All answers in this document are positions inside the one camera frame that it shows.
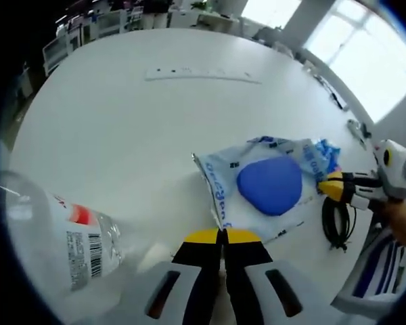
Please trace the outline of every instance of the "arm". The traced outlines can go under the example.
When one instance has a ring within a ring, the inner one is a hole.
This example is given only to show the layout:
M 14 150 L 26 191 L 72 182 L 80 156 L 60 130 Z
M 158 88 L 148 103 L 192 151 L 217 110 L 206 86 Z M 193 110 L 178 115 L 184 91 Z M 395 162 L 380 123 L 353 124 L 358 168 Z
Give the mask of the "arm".
M 388 221 L 394 237 L 406 247 L 406 200 L 387 202 L 382 216 Z

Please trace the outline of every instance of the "bright window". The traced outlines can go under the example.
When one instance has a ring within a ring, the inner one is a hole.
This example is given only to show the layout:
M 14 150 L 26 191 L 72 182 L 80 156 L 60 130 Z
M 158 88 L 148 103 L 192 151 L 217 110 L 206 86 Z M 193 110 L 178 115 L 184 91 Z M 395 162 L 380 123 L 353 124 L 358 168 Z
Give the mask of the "bright window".
M 337 2 L 306 48 L 346 83 L 375 123 L 406 94 L 406 42 L 356 1 Z
M 248 0 L 242 17 L 271 28 L 283 28 L 301 0 Z

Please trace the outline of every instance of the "wire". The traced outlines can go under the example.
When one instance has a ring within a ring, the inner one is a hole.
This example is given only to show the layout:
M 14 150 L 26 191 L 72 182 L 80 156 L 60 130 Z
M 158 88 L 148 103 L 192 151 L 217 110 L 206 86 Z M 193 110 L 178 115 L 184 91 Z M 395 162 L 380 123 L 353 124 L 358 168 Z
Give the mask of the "wire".
M 340 225 L 341 231 L 338 232 L 336 226 L 335 210 L 340 213 Z M 351 216 L 347 210 L 347 206 L 344 203 L 336 202 L 331 198 L 326 198 L 322 206 L 322 226 L 323 233 L 326 239 L 331 243 L 331 247 L 342 248 L 344 252 L 347 250 L 347 241 L 352 236 L 353 230 L 357 223 L 357 210 L 355 210 L 355 216 L 351 228 Z
M 331 100 L 333 100 L 339 109 L 343 110 L 343 106 L 338 100 L 337 95 L 333 92 L 328 83 L 321 76 L 314 76 L 314 78 L 321 84 L 321 86 L 329 93 Z

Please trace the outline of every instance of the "plastic bottle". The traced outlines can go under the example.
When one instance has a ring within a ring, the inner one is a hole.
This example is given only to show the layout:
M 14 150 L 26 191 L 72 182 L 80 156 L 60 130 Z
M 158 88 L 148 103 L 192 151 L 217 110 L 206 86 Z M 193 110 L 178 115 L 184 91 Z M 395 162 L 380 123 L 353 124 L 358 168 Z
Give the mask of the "plastic bottle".
M 0 173 L 0 200 L 16 255 L 44 298 L 65 297 L 120 265 L 120 232 L 109 216 L 9 171 Z

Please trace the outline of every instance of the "table surface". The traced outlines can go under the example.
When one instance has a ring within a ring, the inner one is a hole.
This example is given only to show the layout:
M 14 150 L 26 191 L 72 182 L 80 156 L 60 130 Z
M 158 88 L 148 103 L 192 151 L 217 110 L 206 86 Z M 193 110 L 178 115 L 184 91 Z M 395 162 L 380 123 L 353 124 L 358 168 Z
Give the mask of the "table surface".
M 260 85 L 214 79 L 145 81 L 155 67 L 224 68 Z M 375 162 L 346 128 L 353 118 L 302 66 L 272 49 L 200 30 L 130 32 L 85 45 L 47 79 L 15 142 L 11 169 L 50 192 L 113 216 L 176 249 L 216 227 L 191 152 L 211 153 L 260 135 L 325 137 L 346 171 Z M 267 244 L 310 277 L 329 303 L 363 246 L 371 213 L 358 211 L 348 250 L 330 250 L 321 211 Z

